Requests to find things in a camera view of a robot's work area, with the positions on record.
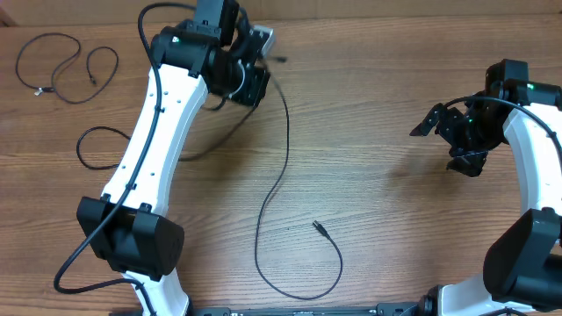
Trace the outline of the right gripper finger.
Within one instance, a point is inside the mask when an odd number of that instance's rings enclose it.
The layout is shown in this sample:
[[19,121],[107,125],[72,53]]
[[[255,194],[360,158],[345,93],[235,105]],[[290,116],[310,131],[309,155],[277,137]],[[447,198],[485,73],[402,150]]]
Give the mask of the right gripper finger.
[[447,170],[457,171],[465,176],[479,176],[486,163],[488,152],[470,153],[455,156],[446,165]]
[[425,118],[418,124],[411,132],[410,136],[427,136],[429,132],[436,127],[440,117],[444,113],[444,104],[438,103],[434,105],[425,116]]

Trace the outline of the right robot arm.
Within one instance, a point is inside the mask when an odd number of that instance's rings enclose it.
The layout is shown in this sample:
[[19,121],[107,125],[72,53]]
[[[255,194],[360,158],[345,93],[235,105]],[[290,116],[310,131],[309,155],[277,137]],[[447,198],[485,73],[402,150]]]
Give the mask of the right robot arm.
[[411,131],[450,146],[448,170],[479,176],[505,144],[515,162],[520,215],[487,250],[480,274],[437,285],[406,315],[529,315],[561,308],[561,88],[530,80],[525,61],[503,59],[483,90],[434,105]]

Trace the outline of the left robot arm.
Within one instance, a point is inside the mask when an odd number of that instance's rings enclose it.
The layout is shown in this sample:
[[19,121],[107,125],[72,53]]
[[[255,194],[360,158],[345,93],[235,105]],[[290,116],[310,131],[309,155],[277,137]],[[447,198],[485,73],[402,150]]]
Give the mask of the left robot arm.
[[235,1],[200,1],[194,16],[145,46],[148,88],[125,154],[98,198],[84,197],[80,226],[99,259],[121,274],[145,315],[186,315],[177,276],[184,230],[167,217],[172,178],[191,123],[209,95],[256,108],[269,72],[270,28],[252,25]]

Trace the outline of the black cable silver plug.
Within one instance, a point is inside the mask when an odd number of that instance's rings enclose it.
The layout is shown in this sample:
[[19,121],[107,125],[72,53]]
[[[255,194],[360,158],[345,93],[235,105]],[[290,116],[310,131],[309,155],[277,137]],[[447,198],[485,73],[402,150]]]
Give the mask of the black cable silver plug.
[[[47,37],[62,37],[62,38],[72,40],[73,42],[76,43],[76,51],[73,54],[71,54],[68,58],[66,58],[65,60],[60,62],[54,68],[54,70],[52,71],[52,73],[50,75],[50,84],[48,86],[32,85],[32,84],[28,83],[27,81],[25,81],[23,79],[22,75],[20,74],[20,62],[21,62],[21,59],[23,57],[23,54],[24,54],[25,50],[31,44],[33,44],[34,42],[36,42],[38,40],[47,38]],[[34,90],[34,95],[36,97],[39,97],[39,96],[44,95],[44,94],[55,94],[61,101],[65,102],[67,104],[85,104],[85,103],[88,103],[93,98],[97,97],[102,91],[105,90],[105,88],[111,83],[111,81],[113,80],[114,76],[117,74],[117,71],[119,69],[119,54],[115,49],[113,49],[112,47],[108,47],[108,46],[95,47],[91,51],[88,52],[88,54],[86,56],[86,62],[85,62],[85,70],[86,70],[86,74],[89,78],[90,83],[93,86],[97,85],[97,79],[93,75],[93,72],[91,71],[90,60],[91,60],[94,53],[97,53],[98,51],[102,51],[102,50],[109,51],[115,57],[115,63],[114,63],[112,72],[109,74],[109,77],[106,79],[106,81],[93,94],[91,94],[90,96],[88,96],[88,97],[86,97],[85,99],[82,99],[82,100],[68,99],[67,97],[65,97],[59,91],[59,89],[57,88],[57,83],[56,83],[57,76],[60,75],[72,63],[74,63],[77,60],[77,58],[80,56],[80,54],[82,53],[82,43],[80,42],[80,40],[71,36],[71,35],[69,35],[69,34],[62,33],[62,32],[45,32],[45,33],[39,34],[39,35],[31,38],[30,40],[28,40],[18,51],[18,55],[17,55],[15,63],[14,63],[14,73],[15,73],[15,76],[17,77],[17,79],[24,86],[26,86],[28,89]]]

